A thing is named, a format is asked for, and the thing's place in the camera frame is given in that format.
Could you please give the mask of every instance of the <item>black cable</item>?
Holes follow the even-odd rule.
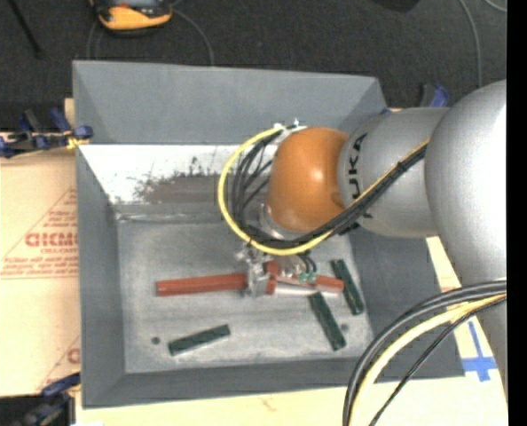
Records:
[[[27,24],[27,21],[25,20],[25,17],[23,16],[21,9],[18,7],[15,0],[7,0],[7,3],[11,6],[13,14],[15,14],[17,21],[19,22],[19,24],[21,25],[21,28],[23,29],[23,33],[25,33],[25,36],[27,37],[29,43],[31,44],[31,47],[33,48],[33,53],[35,54],[35,58],[42,59],[44,57],[44,50],[40,46],[40,44],[36,41],[35,35],[33,35],[31,28]]]
[[[304,253],[297,254],[297,256],[305,265],[305,274],[309,274],[311,272],[311,264],[309,263],[309,259],[305,256]]]
[[[439,345],[445,340],[445,338],[452,333],[452,331],[454,331],[461,324],[469,320],[471,317],[474,317],[479,312],[492,308],[493,306],[497,306],[498,304],[504,303],[505,301],[506,301],[506,298],[501,298],[500,300],[497,300],[493,303],[485,304],[484,306],[481,306],[480,308],[477,308],[476,310],[472,312],[468,312],[461,318],[455,320],[445,330],[443,330],[443,332],[441,332],[441,334],[435,339],[435,341],[433,341],[433,343],[413,363],[412,367],[407,371],[404,377],[400,380],[399,384],[394,389],[394,391],[391,393],[391,395],[386,400],[386,402],[383,404],[383,406],[378,410],[378,412],[376,412],[376,415],[370,421],[369,426],[375,426],[375,424],[380,420],[380,417],[382,416],[382,414],[388,408],[389,404],[394,400],[394,398],[399,394],[399,392],[405,387],[405,384],[409,380],[412,379],[412,377],[419,370],[419,368],[423,365],[423,363],[427,361],[427,359],[431,356],[431,354],[437,349],[437,347],[439,347]]]
[[[454,289],[416,304],[413,308],[409,309],[399,318],[394,320],[378,336],[376,336],[375,340],[368,346],[368,348],[358,360],[358,363],[350,377],[346,391],[344,408],[342,412],[342,423],[344,425],[349,424],[351,406],[357,396],[358,385],[361,382],[363,373],[370,365],[370,362],[375,358],[376,355],[378,355],[380,350],[386,345],[386,343],[395,333],[399,333],[402,328],[411,327],[411,324],[415,320],[418,320],[431,313],[441,311],[448,306],[453,306],[467,301],[482,300],[489,296],[501,295],[506,293],[506,290],[507,283],[505,280],[486,282],[467,288]]]
[[[332,235],[346,229],[351,223],[355,222],[360,216],[362,216],[368,207],[377,201],[381,195],[401,176],[404,172],[410,169],[416,162],[423,159],[425,156],[427,145],[418,148],[416,151],[409,154],[403,159],[397,166],[395,166],[390,172],[386,174],[384,179],[374,188],[364,193],[363,196],[352,205],[350,205],[342,213],[322,225],[321,227],[306,233],[303,236],[294,238],[292,240],[281,240],[277,239],[261,229],[252,225],[239,227],[250,236],[253,240],[264,241],[268,246],[276,249],[290,249],[301,246],[302,244],[318,237],[319,235],[331,232]]]

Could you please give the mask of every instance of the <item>black floor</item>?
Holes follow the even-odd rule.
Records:
[[[216,66],[372,75],[394,107],[415,106],[424,83],[454,103],[507,78],[507,13],[485,0],[182,0],[166,27],[132,39],[104,34],[86,0],[15,1],[44,56],[0,0],[0,129],[71,96],[73,59],[207,65],[203,36]],[[0,425],[35,403],[0,400]]]

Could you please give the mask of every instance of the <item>dark green block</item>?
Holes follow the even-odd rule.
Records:
[[[212,343],[217,339],[230,335],[230,328],[227,325],[222,325],[221,327],[211,328],[209,330],[200,331],[195,335],[190,335],[177,339],[169,343],[169,352],[171,355],[175,356],[179,353],[190,351],[201,345]]]
[[[326,304],[323,294],[317,292],[308,297],[311,309],[315,313],[320,326],[323,327],[328,342],[331,343],[334,351],[338,351],[342,347],[346,346],[346,340],[342,335],[342,331],[339,328],[336,320],[334,320],[333,313],[331,313],[328,304]]]

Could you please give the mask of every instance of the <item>gray bin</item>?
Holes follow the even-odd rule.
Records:
[[[325,275],[329,260],[344,259],[366,302],[353,316],[342,296],[327,298],[346,325],[348,345],[339,351],[304,296],[156,297],[156,280],[242,269],[240,240],[214,200],[235,145],[295,118],[351,132],[385,107],[380,85],[364,76],[218,67],[73,68],[76,124],[95,131],[77,156],[85,406],[345,385],[374,335],[438,292],[424,240],[357,229],[313,250]],[[170,355],[169,341],[223,324],[227,339]],[[401,357],[383,376],[401,375],[415,357]],[[462,374],[454,343],[421,374]]]

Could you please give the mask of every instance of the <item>blue clamp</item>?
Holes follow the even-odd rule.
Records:
[[[13,422],[12,426],[47,426],[63,414],[68,415],[70,421],[74,416],[74,399],[67,391],[80,384],[80,381],[80,373],[76,373],[45,387],[41,391],[44,402],[29,410],[20,420]]]
[[[23,112],[19,121],[19,131],[9,134],[6,138],[0,136],[0,157],[11,158],[17,154],[71,146],[94,135],[90,126],[73,129],[57,107],[49,111],[49,117],[56,131],[45,131],[31,109]]]

